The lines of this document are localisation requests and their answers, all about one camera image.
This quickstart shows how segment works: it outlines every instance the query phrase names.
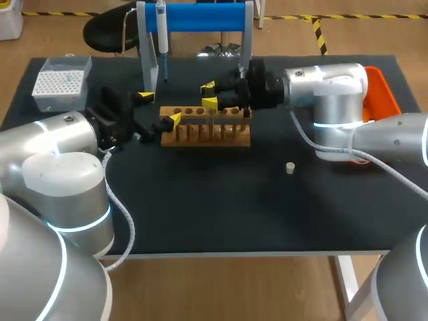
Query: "small white cap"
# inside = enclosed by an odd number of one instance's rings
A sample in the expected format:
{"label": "small white cap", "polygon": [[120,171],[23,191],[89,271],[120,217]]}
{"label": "small white cap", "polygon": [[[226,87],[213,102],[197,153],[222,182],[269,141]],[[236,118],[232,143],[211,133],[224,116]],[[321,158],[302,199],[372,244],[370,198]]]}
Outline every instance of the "small white cap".
{"label": "small white cap", "polygon": [[288,162],[286,164],[286,170],[287,170],[287,174],[292,174],[294,172],[294,169],[296,168],[294,163]]}

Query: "table leg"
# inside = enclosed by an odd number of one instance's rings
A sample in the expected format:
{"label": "table leg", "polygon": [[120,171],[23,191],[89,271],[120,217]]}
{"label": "table leg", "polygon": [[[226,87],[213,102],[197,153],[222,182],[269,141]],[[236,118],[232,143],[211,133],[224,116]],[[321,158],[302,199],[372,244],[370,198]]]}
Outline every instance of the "table leg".
{"label": "table leg", "polygon": [[334,263],[336,264],[343,301],[345,306],[347,306],[358,291],[354,266],[350,255],[335,256]]}
{"label": "table leg", "polygon": [[263,29],[263,23],[264,23],[264,19],[265,19],[266,0],[256,0],[256,1],[260,1],[260,4],[259,4],[260,5],[260,11],[258,10],[258,7],[257,7],[257,12],[259,14],[259,29]]}
{"label": "table leg", "polygon": [[373,307],[371,297],[372,273],[358,289],[349,304],[345,307],[346,321],[361,321]]}

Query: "white metal frame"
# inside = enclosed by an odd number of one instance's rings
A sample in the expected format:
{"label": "white metal frame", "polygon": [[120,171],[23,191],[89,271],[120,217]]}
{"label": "white metal frame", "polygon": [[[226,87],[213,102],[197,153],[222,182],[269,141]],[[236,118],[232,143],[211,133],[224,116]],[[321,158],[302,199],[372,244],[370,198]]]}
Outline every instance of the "white metal frame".
{"label": "white metal frame", "polygon": [[257,8],[257,15],[259,17],[259,29],[263,29],[263,23],[265,20],[265,6],[266,0],[254,0],[255,7]]}

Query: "metal rod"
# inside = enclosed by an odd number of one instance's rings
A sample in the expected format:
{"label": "metal rod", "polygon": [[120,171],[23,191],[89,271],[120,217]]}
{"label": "metal rod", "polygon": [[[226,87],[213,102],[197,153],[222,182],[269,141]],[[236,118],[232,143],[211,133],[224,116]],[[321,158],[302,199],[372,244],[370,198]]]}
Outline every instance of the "metal rod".
{"label": "metal rod", "polygon": [[199,124],[198,125],[198,139],[199,140],[201,140],[201,138],[202,138],[202,130],[203,130],[202,124]]}
{"label": "metal rod", "polygon": [[225,139],[225,125],[220,125],[220,139]]}
{"label": "metal rod", "polygon": [[187,141],[190,141],[190,124],[186,125]]}
{"label": "metal rod", "polygon": [[208,129],[209,129],[209,140],[211,141],[211,140],[213,140],[214,125],[209,124]]}
{"label": "metal rod", "polygon": [[123,18],[123,28],[122,28],[122,52],[120,53],[122,56],[125,56],[125,48],[126,48],[126,20],[131,12],[136,11],[136,8],[132,8],[130,11],[125,13]]}
{"label": "metal rod", "polygon": [[175,127],[175,140],[177,142],[180,141],[180,125],[177,125],[177,127]]}

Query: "black and yellow striped tape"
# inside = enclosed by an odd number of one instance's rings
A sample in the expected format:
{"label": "black and yellow striped tape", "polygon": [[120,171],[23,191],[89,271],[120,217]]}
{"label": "black and yellow striped tape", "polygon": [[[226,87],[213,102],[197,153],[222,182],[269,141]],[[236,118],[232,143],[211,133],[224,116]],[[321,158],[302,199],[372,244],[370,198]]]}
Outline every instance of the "black and yellow striped tape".
{"label": "black and yellow striped tape", "polygon": [[314,28],[316,40],[318,42],[318,48],[320,48],[321,56],[327,56],[328,50],[326,46],[326,41],[324,40],[324,36],[321,32],[320,20],[312,18],[312,27]]}
{"label": "black and yellow striped tape", "polygon": [[[31,12],[23,11],[22,15],[27,17],[37,16],[74,16],[74,17],[95,17],[96,12]],[[265,20],[289,20],[289,19],[428,19],[428,15],[271,15]]]}
{"label": "black and yellow striped tape", "polygon": [[96,15],[99,15],[99,13],[95,13],[95,12],[30,12],[30,11],[23,11],[22,15],[24,15],[26,17],[50,16],[50,15],[72,16],[72,17],[95,17]]}
{"label": "black and yellow striped tape", "polygon": [[271,15],[265,20],[289,19],[428,19],[428,15]]}

